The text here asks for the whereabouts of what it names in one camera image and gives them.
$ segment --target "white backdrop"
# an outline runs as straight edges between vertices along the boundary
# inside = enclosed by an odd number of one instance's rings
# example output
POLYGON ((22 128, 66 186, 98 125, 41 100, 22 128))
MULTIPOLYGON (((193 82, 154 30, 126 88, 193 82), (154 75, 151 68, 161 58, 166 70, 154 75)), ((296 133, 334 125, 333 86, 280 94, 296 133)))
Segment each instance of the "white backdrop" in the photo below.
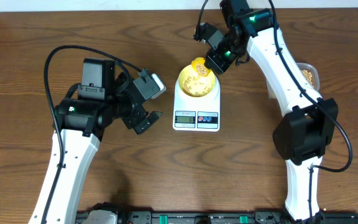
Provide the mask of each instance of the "white backdrop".
MULTIPOLYGON (((0 0, 0 12, 200 9, 204 0, 0 0)), ((218 9, 209 0, 206 9, 218 9)), ((248 0, 250 7, 269 7, 267 0, 248 0)), ((358 7, 358 0, 274 0, 276 7, 358 7)))

